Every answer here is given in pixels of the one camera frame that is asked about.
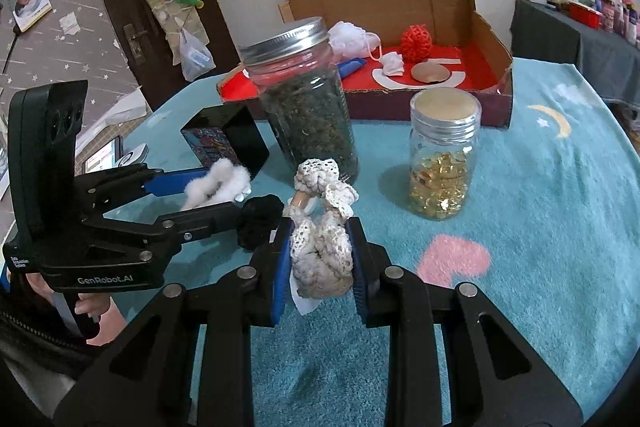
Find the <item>person's left hand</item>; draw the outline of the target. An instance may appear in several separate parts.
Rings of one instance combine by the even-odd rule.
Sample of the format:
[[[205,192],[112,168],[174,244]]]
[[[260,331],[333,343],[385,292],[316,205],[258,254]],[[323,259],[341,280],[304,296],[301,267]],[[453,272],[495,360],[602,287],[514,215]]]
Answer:
[[[39,273],[29,273],[26,279],[38,296],[51,306],[55,306],[54,291]],[[74,304],[74,312],[81,317],[85,315],[99,322],[100,332],[96,337],[87,340],[88,345],[106,345],[113,341],[126,326],[124,317],[108,294],[79,294]]]

